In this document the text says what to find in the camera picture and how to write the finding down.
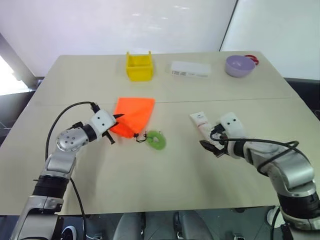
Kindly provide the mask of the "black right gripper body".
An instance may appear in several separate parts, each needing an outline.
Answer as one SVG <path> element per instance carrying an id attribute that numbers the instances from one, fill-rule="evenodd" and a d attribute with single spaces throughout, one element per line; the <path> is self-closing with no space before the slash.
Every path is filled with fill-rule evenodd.
<path id="1" fill-rule="evenodd" d="M 224 127 L 223 132 L 215 132 L 214 128 L 211 131 L 211 140 L 213 141 L 213 145 L 217 148 L 217 152 L 214 155 L 217 158 L 228 153 L 228 142 L 224 141 L 224 139 L 228 138 L 225 131 Z"/>

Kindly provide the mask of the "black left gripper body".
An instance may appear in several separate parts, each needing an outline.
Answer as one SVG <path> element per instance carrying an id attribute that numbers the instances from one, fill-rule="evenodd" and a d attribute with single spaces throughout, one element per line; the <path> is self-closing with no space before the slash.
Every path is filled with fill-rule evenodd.
<path id="1" fill-rule="evenodd" d="M 114 125 L 112 125 L 111 127 L 109 127 L 109 128 L 104 132 L 104 135 L 105 135 L 105 136 L 106 136 L 106 135 L 109 135 L 109 131 L 110 131 L 113 127 L 117 126 L 118 124 L 119 124 L 119 123 L 116 121 Z"/>

